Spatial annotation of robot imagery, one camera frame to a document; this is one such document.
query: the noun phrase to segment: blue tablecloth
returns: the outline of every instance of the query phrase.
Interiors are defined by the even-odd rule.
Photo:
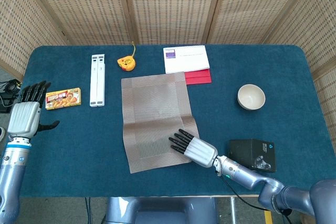
[[[122,141],[121,78],[162,74],[163,48],[137,46],[136,68],[117,59],[132,46],[43,46],[31,55],[23,86],[47,80],[49,91],[80,87],[82,105],[41,112],[56,129],[32,139],[23,196],[232,195],[214,169],[195,163],[130,174]],[[270,176],[308,189],[336,177],[336,158],[303,51],[296,46],[206,45],[213,82],[188,86],[200,137],[227,154],[230,139],[275,143]],[[89,106],[91,55],[105,54],[105,106]],[[244,84],[260,86],[266,103],[246,111],[237,103]],[[257,194],[233,184],[240,194]]]

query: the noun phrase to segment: woven panel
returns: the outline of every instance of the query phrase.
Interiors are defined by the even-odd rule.
[[[23,76],[36,47],[65,44],[35,0],[0,0],[0,58],[10,69]]]
[[[121,0],[44,0],[76,45],[130,42]]]
[[[211,0],[132,0],[142,44],[199,44]]]
[[[315,86],[336,152],[336,67],[317,79]]]
[[[304,49],[310,70],[318,70],[336,55],[336,0],[298,0],[267,42]]]
[[[221,0],[208,43],[261,43],[288,0]]]

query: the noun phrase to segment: yellow product box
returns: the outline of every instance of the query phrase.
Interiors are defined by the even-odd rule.
[[[46,93],[47,110],[80,105],[80,103],[81,103],[80,88],[66,89]]]

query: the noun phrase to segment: white bowl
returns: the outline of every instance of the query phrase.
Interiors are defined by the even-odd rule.
[[[262,89],[253,84],[246,84],[238,91],[238,103],[246,110],[258,110],[265,104]]]

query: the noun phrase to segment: white notepad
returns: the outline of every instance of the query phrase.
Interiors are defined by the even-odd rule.
[[[205,46],[163,48],[166,73],[191,72],[209,68]]]

